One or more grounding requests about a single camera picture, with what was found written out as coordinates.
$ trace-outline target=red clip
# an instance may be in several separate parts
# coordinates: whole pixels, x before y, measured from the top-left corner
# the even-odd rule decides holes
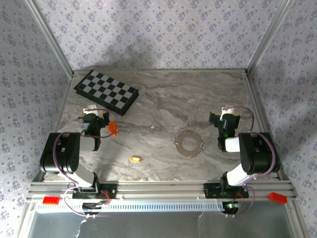
[[[44,197],[43,204],[58,205],[60,197]]]
[[[276,193],[276,192],[271,192],[271,193],[269,194],[269,199],[270,199],[271,201],[278,202],[278,203],[282,203],[282,204],[287,203],[287,196],[278,194],[278,193]]]

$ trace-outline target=black and white checkerboard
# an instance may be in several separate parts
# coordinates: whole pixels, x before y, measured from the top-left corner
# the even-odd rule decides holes
[[[74,89],[85,98],[122,116],[139,95],[137,89],[94,70],[91,70]]]

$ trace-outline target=marble surface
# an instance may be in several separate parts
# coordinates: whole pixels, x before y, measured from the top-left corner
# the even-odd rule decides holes
[[[59,131],[82,131],[77,120],[83,108],[93,104],[73,87],[88,72],[76,72],[66,99]],[[239,153],[223,153],[217,147],[218,130],[208,124],[210,111],[221,106],[250,107],[241,73],[224,72],[102,72],[139,89],[140,96],[119,118],[116,137],[103,139],[97,152],[81,152],[80,163],[105,180],[218,180],[240,163]],[[252,118],[241,115],[237,132],[250,129]],[[180,155],[173,138],[183,129],[195,130],[205,149],[195,159]],[[108,134],[102,129],[102,135]],[[187,146],[193,147],[191,141]],[[130,162],[141,156],[141,163]],[[46,175],[46,180],[60,177]]]

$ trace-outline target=metal washer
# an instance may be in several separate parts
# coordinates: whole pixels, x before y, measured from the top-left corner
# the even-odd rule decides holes
[[[196,141],[196,148],[194,150],[189,151],[183,147],[182,141],[186,137],[193,138]],[[194,159],[197,155],[202,153],[202,151],[204,150],[204,146],[205,146],[202,137],[197,132],[195,132],[193,130],[182,131],[179,135],[177,135],[174,138],[173,144],[174,144],[175,148],[177,149],[177,151],[181,155],[184,155],[184,156],[186,156],[188,158],[192,158],[192,159]]]

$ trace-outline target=floral wallpaper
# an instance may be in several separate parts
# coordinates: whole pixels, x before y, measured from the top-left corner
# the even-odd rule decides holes
[[[73,70],[246,68],[280,0],[36,0]]]
[[[298,0],[254,78],[285,172],[317,238],[317,2]]]
[[[11,237],[68,78],[22,0],[0,2],[0,237]]]

